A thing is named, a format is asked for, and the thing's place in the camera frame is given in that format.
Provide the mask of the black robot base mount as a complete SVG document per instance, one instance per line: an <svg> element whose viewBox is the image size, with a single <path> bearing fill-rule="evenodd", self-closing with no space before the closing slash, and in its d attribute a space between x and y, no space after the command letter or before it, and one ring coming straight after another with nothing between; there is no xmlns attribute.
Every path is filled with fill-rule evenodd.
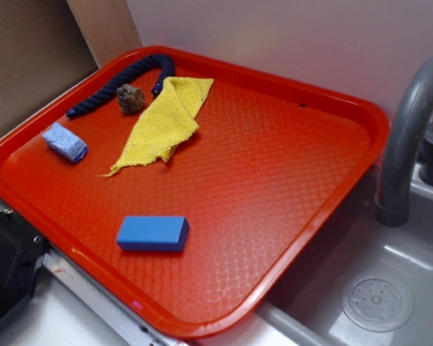
<svg viewBox="0 0 433 346"><path fill-rule="evenodd" d="M0 326L34 295L48 240L17 212L0 212Z"/></svg>

